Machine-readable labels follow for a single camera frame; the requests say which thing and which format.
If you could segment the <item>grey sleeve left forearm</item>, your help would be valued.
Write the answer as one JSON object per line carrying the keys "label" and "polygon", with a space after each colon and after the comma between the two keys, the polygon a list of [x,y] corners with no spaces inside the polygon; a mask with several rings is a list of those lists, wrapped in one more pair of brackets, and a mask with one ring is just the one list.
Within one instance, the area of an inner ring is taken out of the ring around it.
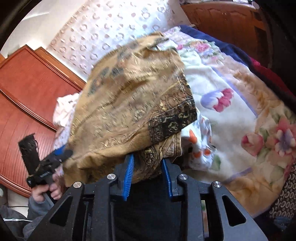
{"label": "grey sleeve left forearm", "polygon": [[29,198],[27,219],[30,222],[23,228],[23,236],[26,240],[53,206],[53,202],[48,202],[46,199],[42,202],[36,202],[32,196]]}

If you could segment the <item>left hand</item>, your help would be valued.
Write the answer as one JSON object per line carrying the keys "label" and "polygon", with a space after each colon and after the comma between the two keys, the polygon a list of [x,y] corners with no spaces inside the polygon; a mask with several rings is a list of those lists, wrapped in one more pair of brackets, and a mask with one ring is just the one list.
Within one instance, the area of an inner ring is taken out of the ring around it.
{"label": "left hand", "polygon": [[32,189],[32,197],[34,201],[41,203],[45,200],[44,193],[50,191],[51,197],[54,200],[58,200],[62,197],[63,191],[61,186],[60,177],[57,174],[53,174],[53,183],[51,185],[37,185]]}

